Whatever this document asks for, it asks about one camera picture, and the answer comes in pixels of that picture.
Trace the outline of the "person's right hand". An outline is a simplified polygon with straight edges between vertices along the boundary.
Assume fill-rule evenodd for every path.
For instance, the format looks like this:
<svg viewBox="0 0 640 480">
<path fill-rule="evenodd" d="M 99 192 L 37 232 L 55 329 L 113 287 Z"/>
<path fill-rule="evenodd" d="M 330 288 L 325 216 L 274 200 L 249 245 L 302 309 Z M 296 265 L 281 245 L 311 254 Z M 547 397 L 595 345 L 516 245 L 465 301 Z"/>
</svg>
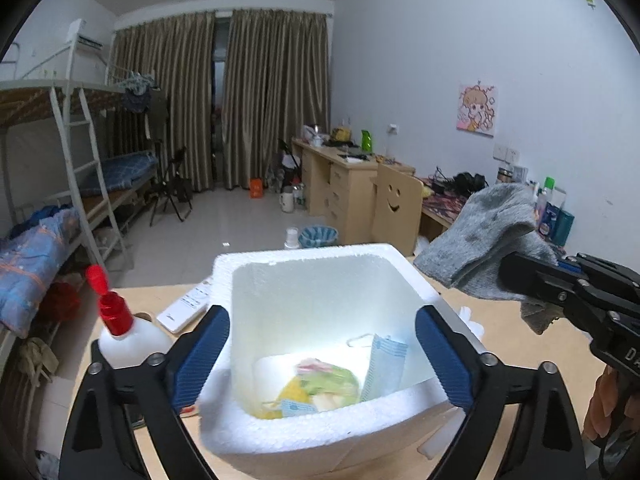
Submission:
<svg viewBox="0 0 640 480">
<path fill-rule="evenodd" d="M 582 427 L 582 434 L 589 441 L 604 438 L 611 430 L 612 414 L 619 397 L 617 372 L 607 365 L 596 381 Z"/>
</svg>

